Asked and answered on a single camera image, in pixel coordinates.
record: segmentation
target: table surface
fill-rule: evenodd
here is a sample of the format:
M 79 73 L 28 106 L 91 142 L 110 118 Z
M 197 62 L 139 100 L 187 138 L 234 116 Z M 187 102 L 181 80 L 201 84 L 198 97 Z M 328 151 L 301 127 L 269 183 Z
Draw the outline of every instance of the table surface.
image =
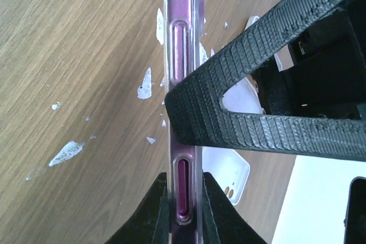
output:
M 278 1 L 206 0 L 207 52 Z M 162 0 L 0 2 L 0 243 L 102 243 L 166 170 Z M 50 167 L 70 141 L 82 151 Z M 251 172 L 237 210 L 270 242 L 294 158 L 240 153 Z

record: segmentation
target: textured rubber pad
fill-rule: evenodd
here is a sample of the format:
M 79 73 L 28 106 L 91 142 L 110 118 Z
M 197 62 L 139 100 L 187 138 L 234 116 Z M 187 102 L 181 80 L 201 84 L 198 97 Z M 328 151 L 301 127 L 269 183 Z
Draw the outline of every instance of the textured rubber pad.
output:
M 224 93 L 343 0 L 282 0 L 171 90 L 165 106 L 183 144 L 366 161 L 362 121 L 231 113 Z

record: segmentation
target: transparent plastic case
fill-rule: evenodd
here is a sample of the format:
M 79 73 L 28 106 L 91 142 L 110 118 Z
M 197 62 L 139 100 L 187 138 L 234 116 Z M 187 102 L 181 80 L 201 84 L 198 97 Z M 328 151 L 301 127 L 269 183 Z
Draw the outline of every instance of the transparent plastic case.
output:
M 200 64 L 199 37 L 204 26 L 204 0 L 164 0 L 165 91 Z M 168 122 L 170 243 L 203 243 L 202 148 L 179 144 Z

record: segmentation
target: phone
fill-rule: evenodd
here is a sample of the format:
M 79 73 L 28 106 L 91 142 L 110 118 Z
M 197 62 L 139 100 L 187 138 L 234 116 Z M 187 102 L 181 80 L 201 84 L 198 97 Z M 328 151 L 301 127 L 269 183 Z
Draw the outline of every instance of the phone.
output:
M 366 243 L 366 178 L 351 182 L 345 219 L 345 244 Z
M 165 91 L 200 65 L 204 0 L 164 0 Z M 170 243 L 203 243 L 202 148 L 179 144 L 168 121 Z

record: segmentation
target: white plastic piece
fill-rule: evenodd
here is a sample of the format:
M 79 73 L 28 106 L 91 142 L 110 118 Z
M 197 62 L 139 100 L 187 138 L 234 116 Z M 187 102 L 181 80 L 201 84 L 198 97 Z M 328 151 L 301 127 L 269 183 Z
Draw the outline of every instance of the white plastic piece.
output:
M 277 68 L 279 68 L 279 71 L 283 71 L 284 68 L 282 66 L 282 62 L 281 62 L 281 59 L 279 58 L 279 55 L 277 53 L 275 53 L 273 56 L 274 56 L 274 60 L 276 60 Z
M 247 78 L 243 78 L 227 90 L 222 103 L 228 111 L 236 113 L 263 113 L 256 89 Z
M 253 25 L 253 23 L 255 23 L 256 21 L 258 21 L 259 19 L 259 16 L 258 15 L 254 15 L 252 17 L 249 17 L 248 21 L 246 22 L 246 25 L 245 25 L 245 29 L 246 30 L 247 28 L 249 28 L 250 26 Z
M 249 163 L 233 149 L 204 147 L 202 168 L 212 174 L 232 205 L 237 205 L 249 177 Z

